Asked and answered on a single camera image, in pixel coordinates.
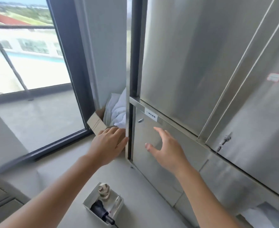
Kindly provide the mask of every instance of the small white container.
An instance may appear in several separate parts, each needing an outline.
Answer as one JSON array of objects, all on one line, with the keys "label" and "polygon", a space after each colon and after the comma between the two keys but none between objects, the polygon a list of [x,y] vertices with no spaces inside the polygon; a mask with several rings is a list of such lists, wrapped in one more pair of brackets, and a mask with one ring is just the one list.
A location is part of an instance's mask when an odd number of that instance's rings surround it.
[{"label": "small white container", "polygon": [[[101,184],[101,182],[96,185],[96,187],[92,190],[92,192],[89,194],[89,196],[86,198],[86,200],[84,201],[83,204],[86,207],[86,209],[89,211],[89,213],[92,214],[93,216],[95,216],[97,219],[99,219],[100,222],[104,224],[104,226],[111,227],[112,225],[110,223],[106,223],[103,220],[101,220],[95,213],[93,213],[90,210],[90,208],[93,205],[93,203],[95,203],[97,200],[101,200],[103,202],[104,208],[107,211],[110,211],[112,209],[112,206],[115,203],[116,198],[120,195],[117,194],[116,192],[114,192],[110,186],[109,198],[107,198],[106,200],[102,200],[99,195],[99,185],[100,184]],[[120,201],[117,209],[115,211],[112,211],[111,214],[109,214],[109,216],[111,218],[113,218],[113,220],[115,220],[117,218],[119,211],[122,209],[122,206],[124,205],[124,199],[122,198],[122,196],[120,196],[120,198],[121,198],[121,201]]]}]

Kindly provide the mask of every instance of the white label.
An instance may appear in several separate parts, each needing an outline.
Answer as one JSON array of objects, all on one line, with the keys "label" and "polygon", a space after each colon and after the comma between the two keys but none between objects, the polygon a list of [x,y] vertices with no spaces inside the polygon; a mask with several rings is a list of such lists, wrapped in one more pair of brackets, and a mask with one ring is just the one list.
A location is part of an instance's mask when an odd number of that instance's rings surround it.
[{"label": "white label", "polygon": [[151,119],[153,119],[154,121],[157,122],[158,116],[157,116],[155,113],[153,113],[151,110],[148,110],[147,108],[145,108],[145,114],[146,114],[149,118],[151,118]]},{"label": "white label", "polygon": [[279,81],[279,73],[270,73],[267,77],[267,81],[278,82]]}]

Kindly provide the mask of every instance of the balcony floor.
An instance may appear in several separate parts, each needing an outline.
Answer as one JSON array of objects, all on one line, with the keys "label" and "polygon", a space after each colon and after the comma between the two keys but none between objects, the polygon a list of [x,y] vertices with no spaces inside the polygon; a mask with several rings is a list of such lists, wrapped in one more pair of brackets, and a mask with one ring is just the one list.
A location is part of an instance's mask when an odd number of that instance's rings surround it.
[{"label": "balcony floor", "polygon": [[73,90],[2,103],[0,117],[28,152],[84,129]]}]

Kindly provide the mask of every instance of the metal railing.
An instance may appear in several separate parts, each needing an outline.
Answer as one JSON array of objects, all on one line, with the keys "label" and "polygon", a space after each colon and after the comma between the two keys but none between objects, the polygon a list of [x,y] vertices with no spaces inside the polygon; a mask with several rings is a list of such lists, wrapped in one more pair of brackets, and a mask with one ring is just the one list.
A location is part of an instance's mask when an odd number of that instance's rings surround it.
[{"label": "metal railing", "polygon": [[[35,25],[0,25],[0,29],[55,29],[55,27],[53,25],[36,25],[36,26]],[[33,100],[33,97],[31,95],[30,91],[28,90],[28,88],[24,84],[24,81],[22,80],[21,76],[19,75],[19,73],[15,69],[13,63],[11,62],[7,52],[5,51],[5,49],[3,48],[2,44],[1,44],[1,42],[0,42],[0,52],[4,56],[7,63],[9,64],[9,66],[12,69],[14,75],[18,79],[19,83],[24,88],[24,91],[28,95],[28,99],[30,101]]]}]

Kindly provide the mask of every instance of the black plug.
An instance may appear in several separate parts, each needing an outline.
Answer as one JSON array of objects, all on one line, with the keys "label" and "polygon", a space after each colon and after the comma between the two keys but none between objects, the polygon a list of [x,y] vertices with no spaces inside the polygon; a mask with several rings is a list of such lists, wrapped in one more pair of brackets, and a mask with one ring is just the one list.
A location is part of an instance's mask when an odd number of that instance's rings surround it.
[{"label": "black plug", "polygon": [[90,210],[104,222],[109,222],[111,225],[115,224],[115,221],[109,217],[109,212],[105,210],[101,200],[97,200],[93,203]]}]

